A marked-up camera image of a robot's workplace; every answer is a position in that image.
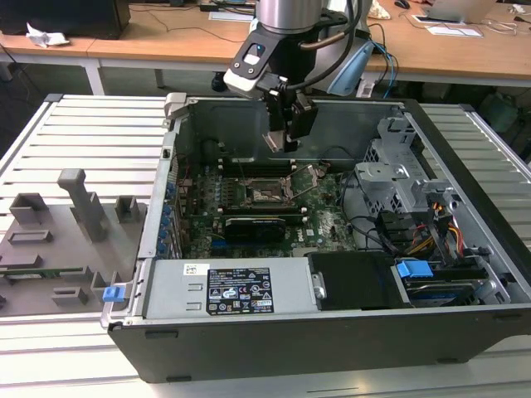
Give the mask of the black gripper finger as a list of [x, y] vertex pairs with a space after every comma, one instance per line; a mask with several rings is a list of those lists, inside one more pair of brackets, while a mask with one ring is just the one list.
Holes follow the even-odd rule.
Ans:
[[285, 134], [285, 151], [294, 152], [299, 146], [299, 139], [310, 134], [318, 113], [316, 104], [305, 96], [297, 93], [291, 104], [290, 117]]
[[287, 84], [280, 82], [276, 87], [265, 93], [265, 105], [269, 114], [270, 131], [284, 131], [288, 129], [290, 116], [290, 93]]

